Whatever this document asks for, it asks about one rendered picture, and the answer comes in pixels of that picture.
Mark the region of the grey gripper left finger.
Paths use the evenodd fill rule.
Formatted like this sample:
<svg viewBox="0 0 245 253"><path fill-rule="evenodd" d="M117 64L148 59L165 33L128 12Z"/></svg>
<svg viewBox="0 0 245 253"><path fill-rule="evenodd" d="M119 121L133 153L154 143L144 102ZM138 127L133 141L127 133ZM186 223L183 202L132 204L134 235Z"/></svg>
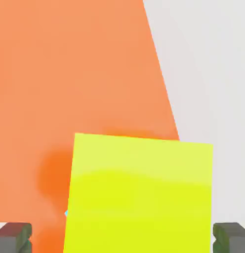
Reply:
<svg viewBox="0 0 245 253"><path fill-rule="evenodd" d="M0 253L32 253L32 225L8 222L0 229Z"/></svg>

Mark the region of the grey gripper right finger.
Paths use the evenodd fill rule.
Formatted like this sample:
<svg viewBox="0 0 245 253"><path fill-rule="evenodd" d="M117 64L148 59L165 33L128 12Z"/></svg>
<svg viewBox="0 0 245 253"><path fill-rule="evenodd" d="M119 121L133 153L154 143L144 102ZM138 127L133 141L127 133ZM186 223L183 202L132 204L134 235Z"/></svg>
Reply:
<svg viewBox="0 0 245 253"><path fill-rule="evenodd" d="M213 235L213 253L245 253L245 228L239 223L215 223Z"/></svg>

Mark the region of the small yellow cube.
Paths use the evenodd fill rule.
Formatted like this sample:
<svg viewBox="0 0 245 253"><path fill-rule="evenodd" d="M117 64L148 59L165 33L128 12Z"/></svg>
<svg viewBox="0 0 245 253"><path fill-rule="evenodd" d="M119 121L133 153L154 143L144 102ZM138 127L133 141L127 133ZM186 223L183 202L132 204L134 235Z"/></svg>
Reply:
<svg viewBox="0 0 245 253"><path fill-rule="evenodd" d="M77 133L63 253L210 253L213 146Z"/></svg>

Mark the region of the large orange box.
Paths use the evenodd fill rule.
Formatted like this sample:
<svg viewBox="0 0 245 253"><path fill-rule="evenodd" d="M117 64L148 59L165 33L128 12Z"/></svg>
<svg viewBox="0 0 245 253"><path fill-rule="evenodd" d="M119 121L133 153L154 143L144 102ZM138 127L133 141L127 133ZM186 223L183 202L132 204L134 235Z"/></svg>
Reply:
<svg viewBox="0 0 245 253"><path fill-rule="evenodd" d="M75 133L178 139L143 0L0 0L0 221L63 253Z"/></svg>

